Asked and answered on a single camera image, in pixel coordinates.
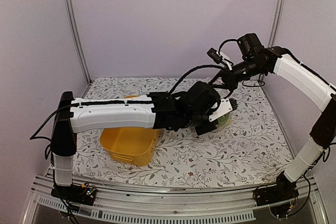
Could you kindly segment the green toy lime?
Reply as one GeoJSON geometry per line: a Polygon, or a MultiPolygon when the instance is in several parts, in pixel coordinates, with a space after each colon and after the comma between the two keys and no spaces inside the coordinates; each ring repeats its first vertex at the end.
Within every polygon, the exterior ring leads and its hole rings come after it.
{"type": "Polygon", "coordinates": [[[227,113],[225,115],[222,115],[221,117],[219,117],[217,119],[217,122],[218,122],[218,126],[224,126],[224,125],[227,125],[229,124],[231,121],[231,114],[230,113],[227,113]]]}

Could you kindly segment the yellow plastic basket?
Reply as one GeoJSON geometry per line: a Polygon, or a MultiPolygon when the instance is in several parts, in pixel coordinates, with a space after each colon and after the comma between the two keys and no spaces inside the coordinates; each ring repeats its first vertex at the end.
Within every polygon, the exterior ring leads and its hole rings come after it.
{"type": "Polygon", "coordinates": [[[152,104],[116,105],[106,116],[100,144],[118,162],[146,166],[152,159],[159,130],[154,130],[152,104]]]}

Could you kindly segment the clear zip top bag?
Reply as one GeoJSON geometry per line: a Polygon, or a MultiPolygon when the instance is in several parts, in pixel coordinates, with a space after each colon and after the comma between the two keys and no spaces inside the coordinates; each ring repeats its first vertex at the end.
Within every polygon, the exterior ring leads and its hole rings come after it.
{"type": "Polygon", "coordinates": [[[229,91],[220,101],[212,107],[208,120],[213,123],[215,131],[219,131],[230,123],[231,113],[237,109],[237,101],[233,99],[232,92],[229,91]]]}

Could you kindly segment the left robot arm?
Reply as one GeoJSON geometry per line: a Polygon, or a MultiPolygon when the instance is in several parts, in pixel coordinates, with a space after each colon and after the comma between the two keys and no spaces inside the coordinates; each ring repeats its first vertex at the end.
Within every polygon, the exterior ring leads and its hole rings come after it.
{"type": "Polygon", "coordinates": [[[77,186],[72,184],[78,133],[120,127],[178,131],[191,126],[203,134],[215,129],[221,105],[218,92],[201,81],[178,95],[150,92],[128,99],[86,100],[64,92],[58,109],[49,116],[54,119],[50,149],[58,192],[67,200],[78,195],[77,186]]]}

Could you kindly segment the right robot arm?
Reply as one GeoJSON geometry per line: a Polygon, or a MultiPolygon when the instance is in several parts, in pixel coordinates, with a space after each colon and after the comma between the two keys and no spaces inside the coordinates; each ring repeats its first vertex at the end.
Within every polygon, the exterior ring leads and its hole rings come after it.
{"type": "Polygon", "coordinates": [[[279,174],[277,185],[271,190],[271,196],[276,201],[282,201],[291,194],[291,185],[316,164],[324,151],[335,144],[335,86],[295,57],[289,49],[265,47],[255,33],[224,40],[217,50],[219,56],[222,55],[223,46],[230,42],[237,44],[242,61],[229,65],[229,70],[223,76],[226,89],[233,90],[238,83],[260,74],[274,74],[287,81],[300,98],[306,98],[320,113],[308,140],[279,174]]]}

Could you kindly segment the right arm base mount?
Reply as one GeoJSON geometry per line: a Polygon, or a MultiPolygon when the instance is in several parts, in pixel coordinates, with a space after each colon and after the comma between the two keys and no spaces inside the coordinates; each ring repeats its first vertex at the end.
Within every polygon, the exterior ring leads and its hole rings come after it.
{"type": "Polygon", "coordinates": [[[291,214],[299,192],[296,182],[288,180],[284,172],[276,178],[276,184],[272,186],[258,186],[253,191],[253,199],[257,206],[264,206],[287,201],[285,204],[271,207],[270,212],[276,218],[287,218],[291,214]]]}

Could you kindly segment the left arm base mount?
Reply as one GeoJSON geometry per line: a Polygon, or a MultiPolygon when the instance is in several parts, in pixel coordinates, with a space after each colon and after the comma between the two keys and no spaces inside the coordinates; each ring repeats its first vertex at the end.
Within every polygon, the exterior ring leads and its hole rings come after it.
{"type": "Polygon", "coordinates": [[[93,206],[97,194],[97,188],[94,185],[84,183],[81,185],[71,184],[70,186],[58,186],[54,184],[51,195],[59,198],[65,203],[78,203],[87,206],[93,206]]]}

